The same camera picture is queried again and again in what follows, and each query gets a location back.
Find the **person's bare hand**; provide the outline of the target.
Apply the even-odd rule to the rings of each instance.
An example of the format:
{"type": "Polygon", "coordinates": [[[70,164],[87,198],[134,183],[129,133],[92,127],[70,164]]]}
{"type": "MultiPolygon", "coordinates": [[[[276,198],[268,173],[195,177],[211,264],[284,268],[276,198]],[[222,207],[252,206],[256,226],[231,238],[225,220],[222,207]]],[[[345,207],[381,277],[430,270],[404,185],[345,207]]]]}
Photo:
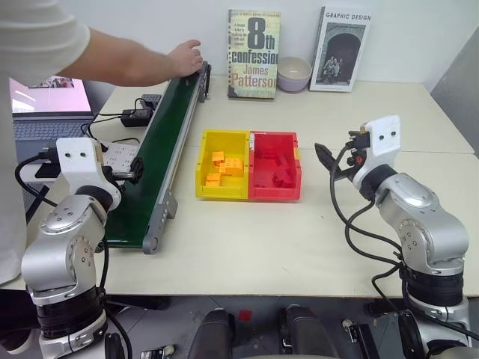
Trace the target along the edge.
{"type": "Polygon", "coordinates": [[[168,78],[190,76],[203,67],[203,57],[199,40],[187,40],[176,46],[166,57],[168,59],[168,78]]]}

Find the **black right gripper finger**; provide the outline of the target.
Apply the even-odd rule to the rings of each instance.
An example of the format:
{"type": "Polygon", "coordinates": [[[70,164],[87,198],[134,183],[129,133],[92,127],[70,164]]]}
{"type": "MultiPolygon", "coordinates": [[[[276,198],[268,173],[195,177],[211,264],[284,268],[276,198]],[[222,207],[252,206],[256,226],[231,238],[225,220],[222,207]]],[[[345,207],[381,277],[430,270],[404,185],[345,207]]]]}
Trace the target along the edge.
{"type": "Polygon", "coordinates": [[[331,172],[336,160],[332,156],[332,152],[325,145],[319,143],[314,144],[314,149],[320,163],[328,172],[331,172]]]}
{"type": "Polygon", "coordinates": [[[343,180],[343,179],[348,179],[350,182],[352,182],[355,175],[356,175],[355,167],[341,169],[340,167],[335,166],[331,169],[331,172],[330,172],[330,177],[332,178],[333,182],[343,180]]]}

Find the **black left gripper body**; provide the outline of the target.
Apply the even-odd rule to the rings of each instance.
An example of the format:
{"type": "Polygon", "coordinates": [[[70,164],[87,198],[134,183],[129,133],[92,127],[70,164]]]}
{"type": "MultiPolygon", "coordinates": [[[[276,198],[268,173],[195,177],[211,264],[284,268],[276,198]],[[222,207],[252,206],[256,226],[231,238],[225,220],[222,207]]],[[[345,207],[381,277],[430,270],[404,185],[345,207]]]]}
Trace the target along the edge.
{"type": "Polygon", "coordinates": [[[130,172],[114,171],[109,165],[102,166],[102,173],[108,182],[116,186],[123,185],[126,181],[132,179],[132,174],[130,172]]]}

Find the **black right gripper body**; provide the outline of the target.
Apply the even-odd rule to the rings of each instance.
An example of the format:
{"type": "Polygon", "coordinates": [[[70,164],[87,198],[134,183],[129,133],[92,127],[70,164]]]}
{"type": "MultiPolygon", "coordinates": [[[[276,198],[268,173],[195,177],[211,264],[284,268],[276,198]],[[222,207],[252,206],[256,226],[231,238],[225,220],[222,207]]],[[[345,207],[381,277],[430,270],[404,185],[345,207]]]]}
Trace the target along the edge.
{"type": "Polygon", "coordinates": [[[365,130],[348,131],[350,141],[347,147],[351,150],[351,155],[347,159],[347,164],[351,167],[361,167],[367,158],[366,149],[370,147],[370,133],[365,130]]]}

